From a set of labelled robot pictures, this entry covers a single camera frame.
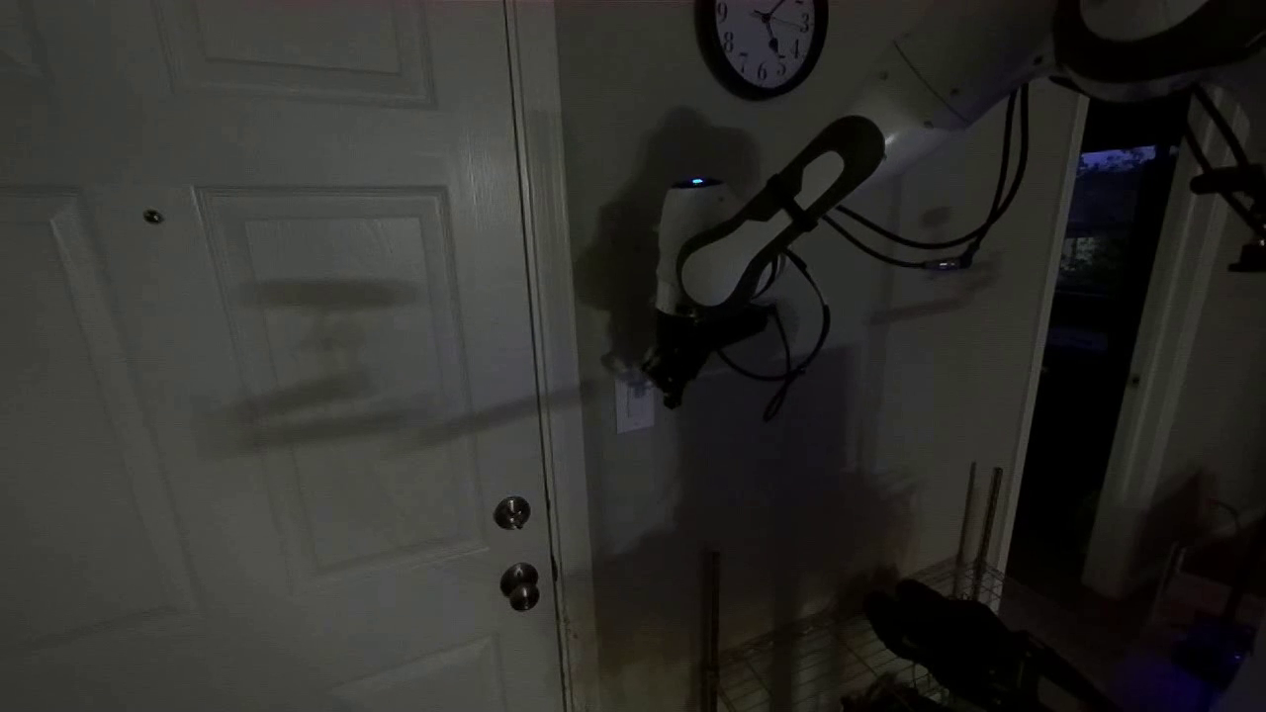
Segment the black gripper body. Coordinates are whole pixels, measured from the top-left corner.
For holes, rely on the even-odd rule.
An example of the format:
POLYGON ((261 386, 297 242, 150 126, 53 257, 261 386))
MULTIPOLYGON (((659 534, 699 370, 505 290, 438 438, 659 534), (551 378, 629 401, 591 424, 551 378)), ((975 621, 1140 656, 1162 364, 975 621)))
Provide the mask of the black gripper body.
POLYGON ((741 314, 716 314, 716 315, 659 314, 657 339, 646 361, 646 376, 659 393, 686 393, 716 353, 756 336, 768 322, 770 322, 768 307, 741 307, 741 314))

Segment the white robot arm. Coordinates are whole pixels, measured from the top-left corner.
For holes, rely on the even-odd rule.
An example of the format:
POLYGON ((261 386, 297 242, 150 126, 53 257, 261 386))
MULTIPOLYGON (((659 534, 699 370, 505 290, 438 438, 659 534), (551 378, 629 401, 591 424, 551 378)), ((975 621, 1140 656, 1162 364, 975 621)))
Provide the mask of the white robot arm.
POLYGON ((1035 75, 1096 100, 1159 100, 1256 54, 1266 0, 964 0, 910 29, 849 109, 749 202, 707 179, 659 202, 650 384, 670 409, 712 356, 768 329, 761 294, 848 194, 894 175, 1035 75))

